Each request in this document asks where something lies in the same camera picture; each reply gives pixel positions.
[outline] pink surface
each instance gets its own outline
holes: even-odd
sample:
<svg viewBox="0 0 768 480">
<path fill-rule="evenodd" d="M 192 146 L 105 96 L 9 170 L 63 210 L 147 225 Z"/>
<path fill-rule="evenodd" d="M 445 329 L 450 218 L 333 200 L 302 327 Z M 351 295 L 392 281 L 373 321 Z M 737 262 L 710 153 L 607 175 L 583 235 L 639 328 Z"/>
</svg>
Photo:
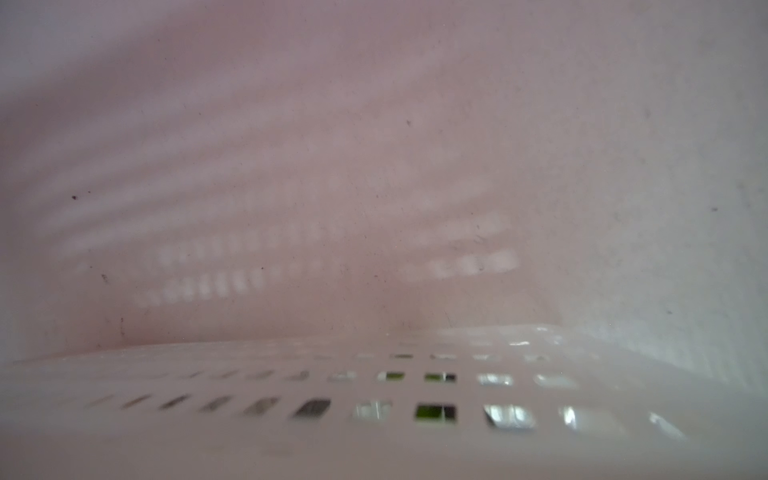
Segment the pink surface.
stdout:
<svg viewBox="0 0 768 480">
<path fill-rule="evenodd" d="M 764 2 L 0 22 L 3 359 L 545 322 L 765 387 Z"/>
</svg>

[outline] green object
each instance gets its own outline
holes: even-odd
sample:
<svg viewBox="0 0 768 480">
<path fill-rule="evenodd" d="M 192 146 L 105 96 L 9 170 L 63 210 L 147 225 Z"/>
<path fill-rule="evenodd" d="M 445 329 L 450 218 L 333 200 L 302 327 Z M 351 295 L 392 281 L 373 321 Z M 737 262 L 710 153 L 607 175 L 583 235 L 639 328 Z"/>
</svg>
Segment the green object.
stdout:
<svg viewBox="0 0 768 480">
<path fill-rule="evenodd" d="M 416 408 L 416 418 L 421 420 L 440 420 L 442 407 L 440 405 L 420 405 Z"/>
</svg>

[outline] basket hole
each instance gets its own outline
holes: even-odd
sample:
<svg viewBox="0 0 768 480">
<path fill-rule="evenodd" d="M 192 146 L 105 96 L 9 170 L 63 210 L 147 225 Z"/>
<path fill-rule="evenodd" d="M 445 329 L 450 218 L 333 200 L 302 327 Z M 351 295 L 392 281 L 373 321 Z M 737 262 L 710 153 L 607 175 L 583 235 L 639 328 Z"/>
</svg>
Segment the basket hole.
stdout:
<svg viewBox="0 0 768 480">
<path fill-rule="evenodd" d="M 456 355 L 453 353 L 433 353 L 429 358 L 434 360 L 456 360 Z"/>
<path fill-rule="evenodd" d="M 264 415 L 266 411 L 274 407 L 275 404 L 279 402 L 279 400 L 280 397 L 266 397 L 263 399 L 258 399 L 248 408 L 243 410 L 243 415 L 253 417 Z"/>
<path fill-rule="evenodd" d="M 413 417 L 417 422 L 456 423 L 456 407 L 447 403 L 419 403 Z"/>
<path fill-rule="evenodd" d="M 526 355 L 523 358 L 525 359 L 526 363 L 544 363 L 551 361 L 547 355 Z"/>
<path fill-rule="evenodd" d="M 456 374 L 448 372 L 429 372 L 424 374 L 425 382 L 456 383 Z"/>
<path fill-rule="evenodd" d="M 380 382 L 399 382 L 406 377 L 405 372 L 380 372 L 376 378 Z"/>
<path fill-rule="evenodd" d="M 302 370 L 301 372 L 295 373 L 293 375 L 287 376 L 286 380 L 290 380 L 291 382 L 303 382 L 304 380 L 308 379 L 310 377 L 310 371 L 309 370 Z"/>
<path fill-rule="evenodd" d="M 475 360 L 479 360 L 480 362 L 497 362 L 498 361 L 498 355 L 491 355 L 491 354 L 473 355 L 472 358 Z"/>
<path fill-rule="evenodd" d="M 514 380 L 511 375 L 501 373 L 481 373 L 478 382 L 483 386 L 512 386 Z"/>
<path fill-rule="evenodd" d="M 249 373 L 245 376 L 246 380 L 264 380 L 275 373 L 274 370 L 264 370 L 262 372 Z"/>
<path fill-rule="evenodd" d="M 88 404 L 85 406 L 85 408 L 86 408 L 86 409 L 89 409 L 89 408 L 91 408 L 91 407 L 95 407 L 96 405 L 101 405 L 102 403 L 105 403 L 105 402 L 109 402 L 109 401 L 110 401 L 110 400 L 112 400 L 113 398 L 114 398 L 114 395 L 107 395 L 107 396 L 103 396 L 103 397 L 101 397 L 100 399 L 96 399 L 96 400 L 94 400 L 93 402 L 91 402 L 91 403 L 88 403 Z"/>
<path fill-rule="evenodd" d="M 237 374 L 237 370 L 230 370 L 229 372 L 224 372 L 224 373 L 221 373 L 219 375 L 213 375 L 213 376 L 211 376 L 211 378 L 212 379 L 216 379 L 216 380 L 224 380 L 224 379 L 228 379 L 231 376 L 234 376 L 236 374 Z"/>
<path fill-rule="evenodd" d="M 534 416 L 528 409 L 517 405 L 485 405 L 485 419 L 488 424 L 501 430 L 530 430 L 536 426 Z"/>
<path fill-rule="evenodd" d="M 160 406 L 160 410 L 172 409 L 173 407 L 175 407 L 176 405 L 182 403 L 184 400 L 186 400 L 188 398 L 190 398 L 189 395 L 178 396 L 175 399 L 171 399 L 171 400 L 165 402 L 163 405 L 161 405 Z"/>
<path fill-rule="evenodd" d="M 354 419 L 366 420 L 368 422 L 383 422 L 389 416 L 389 410 L 392 408 L 392 402 L 389 400 L 359 403 L 355 406 L 352 414 Z"/>
<path fill-rule="evenodd" d="M 232 399 L 232 395 L 225 395 L 220 396 L 216 399 L 211 400 L 207 404 L 203 406 L 202 409 L 200 409 L 201 412 L 215 412 L 219 409 L 222 405 L 229 402 Z"/>
<path fill-rule="evenodd" d="M 578 384 L 566 375 L 536 375 L 534 381 L 546 389 L 576 390 Z"/>
<path fill-rule="evenodd" d="M 577 433 L 597 437 L 624 437 L 627 431 L 613 416 L 602 409 L 566 406 L 560 409 L 565 426 Z"/>
<path fill-rule="evenodd" d="M 129 409 L 129 408 L 130 408 L 130 407 L 132 407 L 132 406 L 135 406 L 135 405 L 138 405 L 139 403 L 142 403 L 144 400 L 146 400 L 146 399 L 150 398 L 151 396 L 152 396 L 152 395 L 142 395 L 142 396 L 140 396 L 140 397 L 137 397 L 137 398 L 135 398 L 135 399 L 131 400 L 130 402 L 126 402 L 126 403 L 124 403 L 124 404 L 123 404 L 123 406 L 122 406 L 121 408 L 122 408 L 123 410 L 125 410 L 125 409 Z"/>
<path fill-rule="evenodd" d="M 328 377 L 329 382 L 351 382 L 357 378 L 357 374 L 354 372 L 338 372 L 333 373 Z"/>
<path fill-rule="evenodd" d="M 293 417 L 296 419 L 319 419 L 330 406 L 330 399 L 311 399 L 296 410 Z"/>
</svg>

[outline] perforated plastic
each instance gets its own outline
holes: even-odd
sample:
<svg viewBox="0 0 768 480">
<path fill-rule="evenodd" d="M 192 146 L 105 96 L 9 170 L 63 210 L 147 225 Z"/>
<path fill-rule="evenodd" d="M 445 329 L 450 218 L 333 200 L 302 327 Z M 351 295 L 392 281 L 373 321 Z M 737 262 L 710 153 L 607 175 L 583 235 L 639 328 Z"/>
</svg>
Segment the perforated plastic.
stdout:
<svg viewBox="0 0 768 480">
<path fill-rule="evenodd" d="M 142 346 L 0 373 L 4 478 L 752 475 L 764 401 L 556 326 Z"/>
</svg>

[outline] white plastic basket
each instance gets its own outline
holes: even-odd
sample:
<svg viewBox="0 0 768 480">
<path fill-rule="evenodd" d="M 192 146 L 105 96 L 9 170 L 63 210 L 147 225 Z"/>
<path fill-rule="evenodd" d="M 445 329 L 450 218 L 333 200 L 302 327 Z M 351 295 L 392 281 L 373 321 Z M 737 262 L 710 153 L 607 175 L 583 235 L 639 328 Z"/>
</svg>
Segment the white plastic basket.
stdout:
<svg viewBox="0 0 768 480">
<path fill-rule="evenodd" d="M 556 326 L 142 346 L 0 382 L 3 478 L 768 471 L 763 400 Z"/>
</svg>

